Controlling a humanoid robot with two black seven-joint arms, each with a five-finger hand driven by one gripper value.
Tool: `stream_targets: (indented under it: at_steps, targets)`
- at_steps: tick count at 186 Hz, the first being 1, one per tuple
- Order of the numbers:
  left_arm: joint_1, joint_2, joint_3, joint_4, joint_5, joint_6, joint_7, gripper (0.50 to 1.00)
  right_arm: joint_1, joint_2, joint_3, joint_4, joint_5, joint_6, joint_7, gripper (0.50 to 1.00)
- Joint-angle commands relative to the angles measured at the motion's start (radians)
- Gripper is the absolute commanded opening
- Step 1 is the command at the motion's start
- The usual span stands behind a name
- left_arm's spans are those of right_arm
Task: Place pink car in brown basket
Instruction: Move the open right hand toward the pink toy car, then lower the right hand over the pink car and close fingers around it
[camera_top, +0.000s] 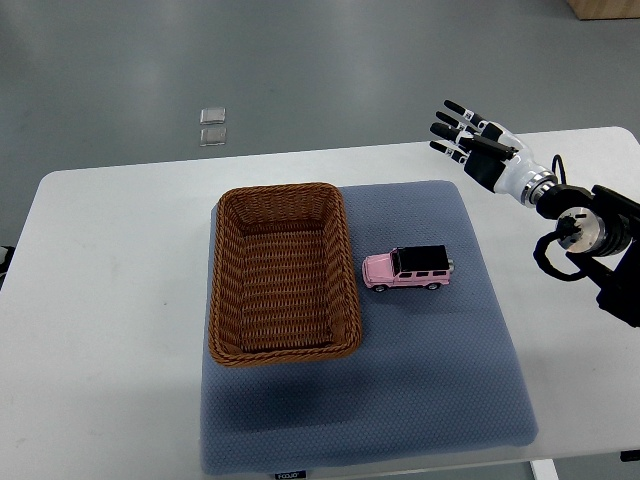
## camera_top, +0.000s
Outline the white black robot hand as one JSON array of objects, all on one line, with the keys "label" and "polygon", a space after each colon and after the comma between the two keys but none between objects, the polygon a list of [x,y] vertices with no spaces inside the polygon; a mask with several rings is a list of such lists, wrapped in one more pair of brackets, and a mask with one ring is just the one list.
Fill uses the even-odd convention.
[{"label": "white black robot hand", "polygon": [[430,132],[432,149],[459,164],[486,190],[507,194],[532,208],[541,196],[559,183],[548,168],[536,163],[532,150],[503,125],[446,100],[445,111],[436,113]]}]

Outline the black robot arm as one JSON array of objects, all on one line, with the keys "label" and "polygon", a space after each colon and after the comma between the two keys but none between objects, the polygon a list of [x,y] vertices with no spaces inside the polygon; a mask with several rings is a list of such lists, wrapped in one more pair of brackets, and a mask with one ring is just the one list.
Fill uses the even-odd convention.
[{"label": "black robot arm", "polygon": [[[639,204],[611,189],[560,184],[535,196],[538,214],[556,222],[533,252],[538,267],[564,282],[590,279],[599,308],[629,326],[639,326]],[[554,267],[547,249],[557,242],[576,267]]]}]

